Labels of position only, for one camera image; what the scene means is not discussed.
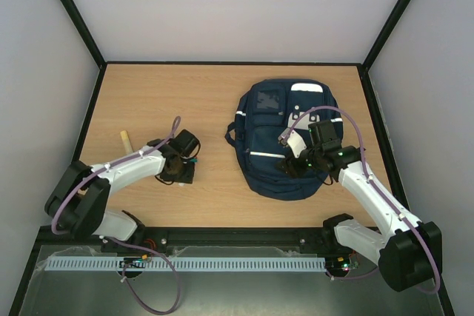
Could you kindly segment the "navy blue student backpack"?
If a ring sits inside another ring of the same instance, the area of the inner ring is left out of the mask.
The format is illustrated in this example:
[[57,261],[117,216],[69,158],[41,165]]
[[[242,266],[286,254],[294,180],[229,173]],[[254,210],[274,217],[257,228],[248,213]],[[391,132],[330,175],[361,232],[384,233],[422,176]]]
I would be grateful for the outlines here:
[[300,178],[286,173],[281,163],[293,154],[285,136],[311,144],[309,124],[330,120],[339,138],[343,122],[330,88],[306,78],[270,78],[254,84],[238,104],[225,139],[234,147],[249,188],[266,198],[299,201],[314,195],[327,173],[308,168]]

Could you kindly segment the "yellow glue stick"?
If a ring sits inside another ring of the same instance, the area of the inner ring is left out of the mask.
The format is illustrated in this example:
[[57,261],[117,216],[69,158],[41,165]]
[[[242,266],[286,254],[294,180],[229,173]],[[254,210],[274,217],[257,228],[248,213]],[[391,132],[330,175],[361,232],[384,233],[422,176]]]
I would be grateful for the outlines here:
[[123,143],[124,151],[127,155],[133,152],[133,147],[130,142],[129,135],[126,130],[120,132],[121,142]]

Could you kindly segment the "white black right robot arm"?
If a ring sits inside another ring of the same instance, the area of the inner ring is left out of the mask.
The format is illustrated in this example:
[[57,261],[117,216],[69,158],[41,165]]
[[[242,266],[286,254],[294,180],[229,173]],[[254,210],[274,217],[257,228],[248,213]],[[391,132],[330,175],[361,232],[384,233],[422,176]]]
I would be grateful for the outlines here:
[[441,282],[441,232],[433,223],[422,223],[404,208],[373,174],[361,150],[343,147],[333,121],[309,124],[310,144],[291,128],[279,141],[291,152],[279,167],[292,178],[310,169],[327,173],[364,207],[377,226],[372,230],[349,215],[325,221],[324,245],[333,251],[353,249],[377,267],[387,285],[397,291],[433,280]]

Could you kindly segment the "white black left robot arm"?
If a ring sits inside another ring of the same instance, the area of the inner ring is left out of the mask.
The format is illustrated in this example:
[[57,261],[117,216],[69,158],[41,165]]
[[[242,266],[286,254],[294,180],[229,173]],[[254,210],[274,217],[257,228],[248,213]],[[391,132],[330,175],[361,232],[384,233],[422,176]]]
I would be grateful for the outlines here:
[[188,130],[176,137],[150,141],[115,161],[86,165],[74,161],[64,172],[44,210],[55,235],[77,241],[92,235],[128,241],[140,222],[125,211],[107,208],[110,196],[144,178],[165,185],[191,184],[201,143]]

